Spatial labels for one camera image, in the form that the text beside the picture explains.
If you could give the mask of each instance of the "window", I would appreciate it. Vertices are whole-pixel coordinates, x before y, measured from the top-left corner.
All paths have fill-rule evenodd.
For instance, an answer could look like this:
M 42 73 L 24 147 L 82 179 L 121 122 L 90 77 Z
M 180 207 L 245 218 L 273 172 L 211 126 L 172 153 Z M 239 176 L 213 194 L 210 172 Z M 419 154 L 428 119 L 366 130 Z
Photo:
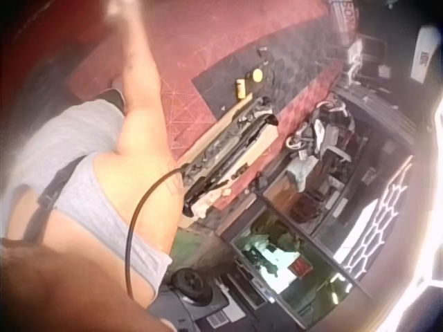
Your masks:
M 235 247 L 306 326 L 325 317 L 346 293 L 337 271 L 284 221 L 265 210 L 234 240 Z

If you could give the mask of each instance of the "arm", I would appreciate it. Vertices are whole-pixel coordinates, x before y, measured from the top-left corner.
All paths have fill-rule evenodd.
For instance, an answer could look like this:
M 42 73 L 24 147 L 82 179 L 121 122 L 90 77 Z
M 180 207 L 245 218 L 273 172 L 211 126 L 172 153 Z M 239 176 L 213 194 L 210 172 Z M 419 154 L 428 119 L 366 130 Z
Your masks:
M 116 154 L 95 162 L 98 180 L 120 215 L 129 223 L 135 207 L 162 175 L 177 168 L 168 146 L 161 106 L 160 78 L 152 57 L 137 0 L 119 0 L 119 28 L 125 66 L 123 92 L 126 118 Z M 169 253 L 183 207 L 179 175 L 162 184 L 142 209 L 136 232 L 159 250 Z
M 118 142 L 118 153 L 156 154 L 169 158 L 160 76 L 145 32 L 141 5 L 138 1 L 127 2 L 129 4 L 122 5 L 120 22 L 127 117 Z
M 7 331 L 171 331 L 89 260 L 23 241 L 0 241 Z

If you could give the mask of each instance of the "red object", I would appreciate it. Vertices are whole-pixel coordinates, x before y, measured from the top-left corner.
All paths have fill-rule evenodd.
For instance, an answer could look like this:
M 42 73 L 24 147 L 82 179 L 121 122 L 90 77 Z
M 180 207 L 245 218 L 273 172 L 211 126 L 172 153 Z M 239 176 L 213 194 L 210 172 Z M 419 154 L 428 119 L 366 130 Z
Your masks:
M 305 275 L 312 271 L 312 265 L 302 256 L 293 261 L 288 269 L 297 276 L 298 279 L 302 279 Z

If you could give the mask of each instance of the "wooden board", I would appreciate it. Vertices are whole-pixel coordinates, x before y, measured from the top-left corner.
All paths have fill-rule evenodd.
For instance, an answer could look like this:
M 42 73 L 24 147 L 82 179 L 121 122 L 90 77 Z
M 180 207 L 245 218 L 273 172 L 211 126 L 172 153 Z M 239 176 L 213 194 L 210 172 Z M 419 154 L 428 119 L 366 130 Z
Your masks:
M 217 136 L 232 122 L 234 115 L 252 100 L 252 93 L 230 109 L 216 124 L 200 137 L 187 152 L 179 158 L 178 164 L 182 166 L 193 161 Z

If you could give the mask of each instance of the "black mat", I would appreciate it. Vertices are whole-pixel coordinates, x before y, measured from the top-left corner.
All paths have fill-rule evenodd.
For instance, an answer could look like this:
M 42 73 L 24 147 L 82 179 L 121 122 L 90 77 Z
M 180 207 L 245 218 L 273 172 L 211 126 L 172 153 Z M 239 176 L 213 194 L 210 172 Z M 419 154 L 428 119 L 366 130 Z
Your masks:
M 267 47 L 259 56 L 258 49 Z M 264 80 L 249 83 L 255 96 L 267 95 L 279 113 L 333 58 L 339 56 L 338 39 L 328 18 L 290 26 L 245 45 L 192 80 L 216 119 L 237 103 L 235 80 L 262 66 Z

